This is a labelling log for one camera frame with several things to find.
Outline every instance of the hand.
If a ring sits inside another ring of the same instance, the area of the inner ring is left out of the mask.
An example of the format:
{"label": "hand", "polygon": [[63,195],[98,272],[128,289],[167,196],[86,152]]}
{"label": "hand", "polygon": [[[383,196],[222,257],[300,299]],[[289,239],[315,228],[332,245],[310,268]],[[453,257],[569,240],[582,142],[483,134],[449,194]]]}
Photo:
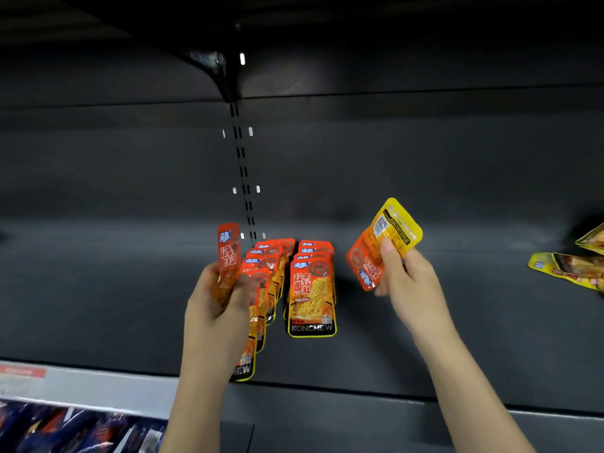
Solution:
{"label": "hand", "polygon": [[208,265],[188,300],[181,379],[203,379],[212,389],[226,387],[249,335],[249,301],[255,282],[240,275],[224,311],[212,295],[218,263]]}
{"label": "hand", "polygon": [[415,248],[405,254],[405,266],[389,238],[381,243],[386,266],[377,296],[390,294],[394,311],[413,335],[415,342],[456,336],[449,309],[432,264]]}

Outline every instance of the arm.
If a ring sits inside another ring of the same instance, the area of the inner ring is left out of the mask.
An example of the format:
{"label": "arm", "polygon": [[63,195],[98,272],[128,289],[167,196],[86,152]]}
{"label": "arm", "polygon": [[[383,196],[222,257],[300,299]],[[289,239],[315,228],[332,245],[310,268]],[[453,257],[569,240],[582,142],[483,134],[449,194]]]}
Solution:
{"label": "arm", "polygon": [[385,279],[376,295],[390,295],[409,329],[436,389],[458,453],[534,453],[457,334],[434,269],[416,249],[405,268],[388,239],[382,240]]}
{"label": "arm", "polygon": [[249,331],[253,282],[239,277],[224,312],[211,288],[217,264],[207,266],[187,304],[181,376],[161,453],[218,453],[222,397]]}

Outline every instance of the barcode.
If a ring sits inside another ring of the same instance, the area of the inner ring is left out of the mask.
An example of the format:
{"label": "barcode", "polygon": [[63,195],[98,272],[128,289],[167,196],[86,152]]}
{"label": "barcode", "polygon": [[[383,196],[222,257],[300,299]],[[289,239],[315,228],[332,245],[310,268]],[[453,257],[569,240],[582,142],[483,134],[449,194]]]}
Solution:
{"label": "barcode", "polygon": [[390,223],[386,220],[386,218],[384,218],[384,216],[380,216],[376,223],[373,225],[373,235],[378,238],[380,235],[382,235],[382,232],[384,232],[384,230],[388,228],[389,225]]}
{"label": "barcode", "polygon": [[160,439],[160,431],[149,429],[149,432],[147,433],[145,440],[143,440],[143,444],[141,445],[141,449],[138,451],[138,453],[154,453],[155,447],[157,447]]}

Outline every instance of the white shelf edge strip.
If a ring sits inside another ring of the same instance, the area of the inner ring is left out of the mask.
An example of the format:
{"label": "white shelf edge strip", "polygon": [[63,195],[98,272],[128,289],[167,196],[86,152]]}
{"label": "white shelf edge strip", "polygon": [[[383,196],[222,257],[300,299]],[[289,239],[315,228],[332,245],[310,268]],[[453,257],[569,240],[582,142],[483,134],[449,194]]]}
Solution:
{"label": "white shelf edge strip", "polygon": [[168,419],[178,378],[0,361],[0,398]]}

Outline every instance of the blue logo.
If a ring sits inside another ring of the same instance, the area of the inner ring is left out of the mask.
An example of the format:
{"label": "blue logo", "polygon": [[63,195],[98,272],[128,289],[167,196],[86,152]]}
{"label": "blue logo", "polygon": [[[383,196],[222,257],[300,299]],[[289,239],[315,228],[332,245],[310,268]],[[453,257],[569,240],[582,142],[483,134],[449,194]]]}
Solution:
{"label": "blue logo", "polygon": [[231,238],[231,231],[221,232],[219,240],[221,243],[227,243]]}
{"label": "blue logo", "polygon": [[359,275],[361,276],[361,278],[363,279],[363,282],[365,283],[365,286],[368,288],[373,288],[373,281],[371,278],[369,278],[369,275],[367,275],[364,271],[360,270],[359,271]]}

